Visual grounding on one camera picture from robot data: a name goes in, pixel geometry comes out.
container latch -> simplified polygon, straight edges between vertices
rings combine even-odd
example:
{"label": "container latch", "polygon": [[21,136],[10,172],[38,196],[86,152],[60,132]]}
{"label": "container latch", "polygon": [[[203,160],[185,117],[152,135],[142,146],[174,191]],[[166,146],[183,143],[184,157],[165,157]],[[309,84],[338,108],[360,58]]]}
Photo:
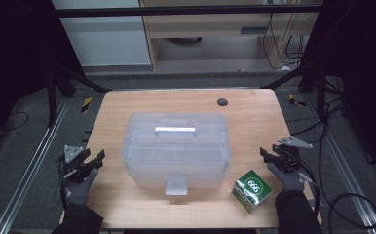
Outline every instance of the container latch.
{"label": "container latch", "polygon": [[166,195],[187,195],[187,180],[183,177],[172,177],[166,179],[165,184]]}

small round object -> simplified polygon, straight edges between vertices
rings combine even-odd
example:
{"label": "small round object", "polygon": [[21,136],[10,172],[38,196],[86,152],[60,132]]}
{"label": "small round object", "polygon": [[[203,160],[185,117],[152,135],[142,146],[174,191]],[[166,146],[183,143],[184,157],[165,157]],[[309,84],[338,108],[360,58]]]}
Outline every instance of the small round object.
{"label": "small round object", "polygon": [[216,103],[219,106],[226,106],[226,105],[228,105],[228,100],[226,98],[220,98]]}

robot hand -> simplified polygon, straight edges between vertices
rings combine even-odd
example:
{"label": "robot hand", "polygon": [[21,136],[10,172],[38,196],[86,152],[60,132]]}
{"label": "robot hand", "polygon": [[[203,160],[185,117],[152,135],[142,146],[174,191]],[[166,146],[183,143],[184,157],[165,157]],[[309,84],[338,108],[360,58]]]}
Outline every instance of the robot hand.
{"label": "robot hand", "polygon": [[89,200],[89,191],[92,186],[92,182],[98,174],[98,169],[92,169],[88,178],[81,183],[66,182],[64,186],[64,193],[67,204],[74,203],[82,206],[86,206]]}
{"label": "robot hand", "polygon": [[282,191],[304,190],[304,179],[300,177],[297,171],[284,173],[280,171],[273,163],[267,163],[267,168],[280,181]]}

metal rail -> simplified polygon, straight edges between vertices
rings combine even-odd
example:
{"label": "metal rail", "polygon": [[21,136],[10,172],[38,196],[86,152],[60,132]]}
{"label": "metal rail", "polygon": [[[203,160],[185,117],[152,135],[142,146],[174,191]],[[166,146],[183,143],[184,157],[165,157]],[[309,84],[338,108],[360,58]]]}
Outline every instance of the metal rail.
{"label": "metal rail", "polygon": [[40,165],[42,164],[43,159],[46,156],[46,153],[49,149],[49,146],[52,143],[52,140],[55,137],[57,129],[60,125],[61,120],[66,112],[66,107],[69,102],[68,97],[64,97],[61,101],[57,118],[54,124],[46,130],[42,140],[39,143],[38,148],[36,149],[35,154],[33,155],[30,164],[28,165],[26,172],[24,173],[15,193],[13,194],[12,199],[10,200],[8,206],[0,217],[0,234],[6,234],[9,232],[13,221],[15,220],[16,215],[23,203],[24,198],[29,191],[30,185],[35,178]]}
{"label": "metal rail", "polygon": [[322,4],[282,5],[229,5],[184,6],[143,8],[60,9],[54,11],[27,12],[30,15],[59,18],[130,17],[166,15],[214,15],[214,14],[261,14],[261,13],[311,13],[324,9]]}
{"label": "metal rail", "polygon": [[[310,94],[304,95],[304,97],[307,100],[308,105],[312,110],[314,116],[319,121],[320,118],[316,112],[315,101],[310,96]],[[351,193],[356,193],[365,196],[364,191],[361,188],[361,185],[359,184],[356,176],[353,174],[352,170],[350,169],[349,165],[344,159],[344,156],[340,151],[337,142],[333,137],[333,134],[328,133],[324,139],[326,144],[328,145],[328,148],[330,149],[331,158],[333,159],[334,164],[339,172],[339,175],[342,177],[342,180],[345,183],[347,190]],[[354,198],[353,203],[355,204],[357,212],[360,215],[364,225],[371,226],[376,223],[376,213],[374,212],[373,208],[368,202],[361,200],[359,198]],[[376,234],[376,228],[369,229],[368,232],[370,234]]]}

green box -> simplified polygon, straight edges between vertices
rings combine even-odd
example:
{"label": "green box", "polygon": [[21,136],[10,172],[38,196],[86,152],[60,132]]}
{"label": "green box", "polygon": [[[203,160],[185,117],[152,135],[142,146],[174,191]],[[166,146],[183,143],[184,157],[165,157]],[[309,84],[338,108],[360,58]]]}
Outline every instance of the green box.
{"label": "green box", "polygon": [[233,194],[249,213],[272,192],[273,189],[254,170],[238,179],[233,188]]}

